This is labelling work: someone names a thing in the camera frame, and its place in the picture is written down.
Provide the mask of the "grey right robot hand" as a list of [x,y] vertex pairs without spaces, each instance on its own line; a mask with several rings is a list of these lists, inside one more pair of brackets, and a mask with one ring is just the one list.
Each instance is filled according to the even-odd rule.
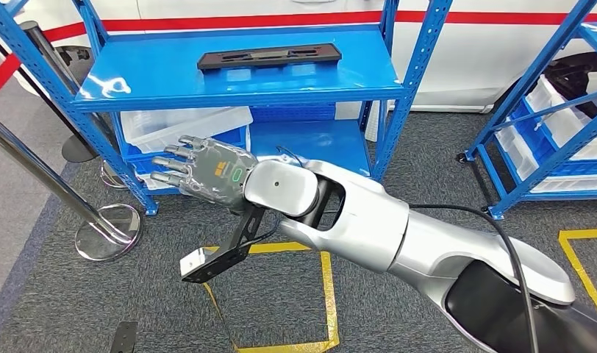
[[203,199],[241,214],[246,209],[243,188],[257,158],[249,151],[214,138],[183,135],[179,145],[168,145],[173,158],[154,157],[152,162],[173,172],[153,171],[150,177],[174,186],[179,192]]

